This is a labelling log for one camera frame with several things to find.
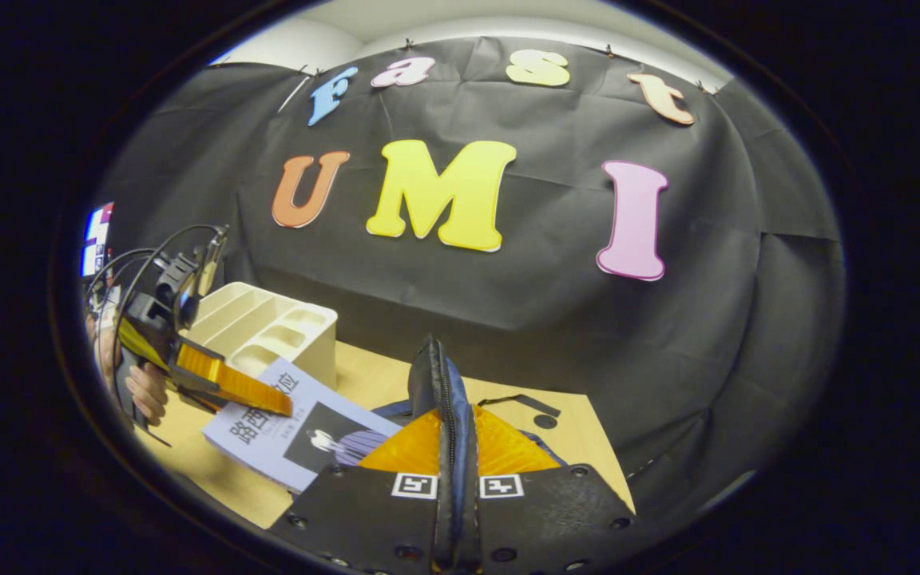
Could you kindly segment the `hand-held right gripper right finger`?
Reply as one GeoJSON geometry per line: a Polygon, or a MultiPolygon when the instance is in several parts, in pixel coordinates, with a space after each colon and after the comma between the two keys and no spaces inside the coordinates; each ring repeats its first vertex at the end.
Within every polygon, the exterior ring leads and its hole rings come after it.
{"type": "Polygon", "coordinates": [[[478,574],[599,574],[644,552],[634,510],[588,463],[560,465],[503,418],[474,407],[478,574]]]}

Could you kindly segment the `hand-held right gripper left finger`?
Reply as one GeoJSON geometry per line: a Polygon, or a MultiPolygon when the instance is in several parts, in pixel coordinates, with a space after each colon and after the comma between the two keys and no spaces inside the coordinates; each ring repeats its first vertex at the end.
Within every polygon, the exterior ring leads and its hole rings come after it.
{"type": "Polygon", "coordinates": [[[307,426],[316,477],[269,527],[285,545],[369,574],[438,574],[439,433],[434,412],[387,436],[307,426]]]}

